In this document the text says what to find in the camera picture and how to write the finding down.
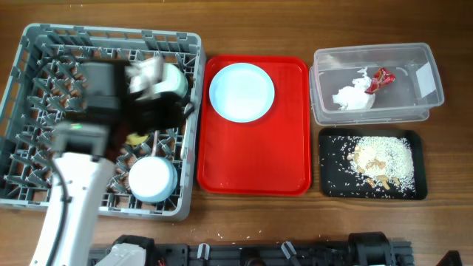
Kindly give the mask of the white plastic fork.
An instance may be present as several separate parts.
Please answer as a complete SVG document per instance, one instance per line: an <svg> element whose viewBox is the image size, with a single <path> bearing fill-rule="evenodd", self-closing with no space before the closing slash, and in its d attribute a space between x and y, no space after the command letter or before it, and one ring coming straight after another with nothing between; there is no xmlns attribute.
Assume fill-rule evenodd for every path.
<svg viewBox="0 0 473 266"><path fill-rule="evenodd" d="M152 153L151 153L151 156L152 156L152 157L155 157L156 154L157 154L157 140L158 140L158 134L159 134L159 131L158 131L158 130L154 131L154 134L153 134Z"/></svg>

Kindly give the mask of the yellow plastic cup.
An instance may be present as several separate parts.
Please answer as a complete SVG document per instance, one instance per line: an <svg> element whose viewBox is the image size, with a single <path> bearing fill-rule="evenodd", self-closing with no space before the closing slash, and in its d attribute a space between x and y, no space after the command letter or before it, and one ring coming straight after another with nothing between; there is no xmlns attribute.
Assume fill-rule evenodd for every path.
<svg viewBox="0 0 473 266"><path fill-rule="evenodd" d="M132 134L129 134L126 137L126 144L128 144L130 146L137 146L137 145L140 145L141 143L145 142L148 138L149 138L149 136L147 134L146 135L139 135L137 133L132 133Z"/></svg>

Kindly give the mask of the light blue plate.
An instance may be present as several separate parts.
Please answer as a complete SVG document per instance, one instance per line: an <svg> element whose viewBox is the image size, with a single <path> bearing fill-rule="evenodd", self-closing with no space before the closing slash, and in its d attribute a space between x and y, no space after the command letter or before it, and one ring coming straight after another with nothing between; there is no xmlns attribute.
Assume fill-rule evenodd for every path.
<svg viewBox="0 0 473 266"><path fill-rule="evenodd" d="M275 86L262 68L235 63L223 67L212 78L208 96L221 117L235 123L250 123L270 110Z"/></svg>

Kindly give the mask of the white napkin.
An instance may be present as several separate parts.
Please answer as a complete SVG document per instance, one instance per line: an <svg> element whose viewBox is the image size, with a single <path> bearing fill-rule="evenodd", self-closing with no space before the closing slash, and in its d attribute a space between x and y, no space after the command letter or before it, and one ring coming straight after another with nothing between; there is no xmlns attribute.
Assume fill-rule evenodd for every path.
<svg viewBox="0 0 473 266"><path fill-rule="evenodd" d="M372 82L367 68L362 68L357 73L361 77L354 78L351 86L344 86L332 96L333 102L339 105L339 110L371 109L375 102L375 95L366 93Z"/></svg>

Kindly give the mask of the red snack wrapper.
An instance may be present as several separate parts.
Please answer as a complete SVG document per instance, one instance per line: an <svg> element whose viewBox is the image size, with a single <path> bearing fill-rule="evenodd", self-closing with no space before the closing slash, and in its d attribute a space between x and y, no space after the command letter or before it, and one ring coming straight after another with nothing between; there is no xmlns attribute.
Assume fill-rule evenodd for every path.
<svg viewBox="0 0 473 266"><path fill-rule="evenodd" d="M381 87L395 81L396 77L385 67L380 68L372 77L369 87L364 91L369 95L375 94Z"/></svg>

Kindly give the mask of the rice and food scraps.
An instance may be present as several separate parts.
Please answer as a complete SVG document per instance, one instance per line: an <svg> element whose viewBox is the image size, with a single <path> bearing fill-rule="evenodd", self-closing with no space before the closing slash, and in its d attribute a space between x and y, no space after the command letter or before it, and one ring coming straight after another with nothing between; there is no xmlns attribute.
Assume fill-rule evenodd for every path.
<svg viewBox="0 0 473 266"><path fill-rule="evenodd" d="M397 137L338 137L338 172L354 179L356 188L375 192L413 192L414 161L407 139Z"/></svg>

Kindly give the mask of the white plastic spoon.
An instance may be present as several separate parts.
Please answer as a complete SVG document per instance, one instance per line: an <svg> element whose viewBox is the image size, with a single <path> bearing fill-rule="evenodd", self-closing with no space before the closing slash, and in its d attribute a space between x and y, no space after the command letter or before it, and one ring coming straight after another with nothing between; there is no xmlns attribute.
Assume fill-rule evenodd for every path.
<svg viewBox="0 0 473 266"><path fill-rule="evenodd" d="M188 135L186 133L187 127L183 130L183 140L181 143L181 150L180 150L180 159L184 160L186 156L186 144L188 142Z"/></svg>

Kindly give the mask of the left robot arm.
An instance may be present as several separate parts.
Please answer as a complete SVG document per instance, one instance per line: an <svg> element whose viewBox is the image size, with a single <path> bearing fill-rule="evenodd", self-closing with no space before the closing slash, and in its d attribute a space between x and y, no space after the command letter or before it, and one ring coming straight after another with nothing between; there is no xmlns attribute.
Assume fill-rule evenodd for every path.
<svg viewBox="0 0 473 266"><path fill-rule="evenodd" d="M32 265L85 265L106 185L131 134L179 127L193 112L177 66L145 61L85 63L85 108L55 124L52 193Z"/></svg>

